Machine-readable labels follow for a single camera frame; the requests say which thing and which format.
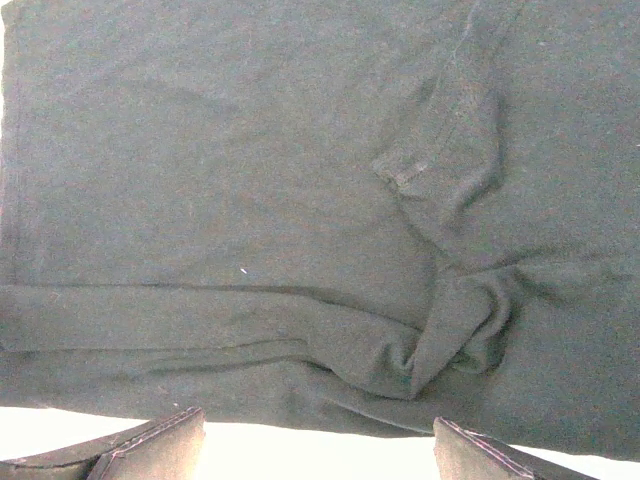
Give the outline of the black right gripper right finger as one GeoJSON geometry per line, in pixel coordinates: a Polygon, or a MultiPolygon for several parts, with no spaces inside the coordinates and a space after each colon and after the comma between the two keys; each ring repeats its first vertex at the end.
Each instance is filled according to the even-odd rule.
{"type": "Polygon", "coordinates": [[[501,441],[437,417],[434,455],[446,480],[587,480],[591,476],[514,449],[501,441]]]}

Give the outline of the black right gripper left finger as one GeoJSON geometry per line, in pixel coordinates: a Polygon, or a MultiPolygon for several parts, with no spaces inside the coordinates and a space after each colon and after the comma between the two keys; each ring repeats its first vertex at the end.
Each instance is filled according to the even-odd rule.
{"type": "Polygon", "coordinates": [[[205,413],[189,407],[115,434],[1,462],[13,480],[192,479],[204,443],[205,413]]]}

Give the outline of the black t-shirt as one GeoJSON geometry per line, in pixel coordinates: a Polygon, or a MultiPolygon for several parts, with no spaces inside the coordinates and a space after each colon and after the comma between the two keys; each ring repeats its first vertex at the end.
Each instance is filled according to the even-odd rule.
{"type": "Polygon", "coordinates": [[[1,402],[639,457],[635,1],[13,1],[1,402]]]}

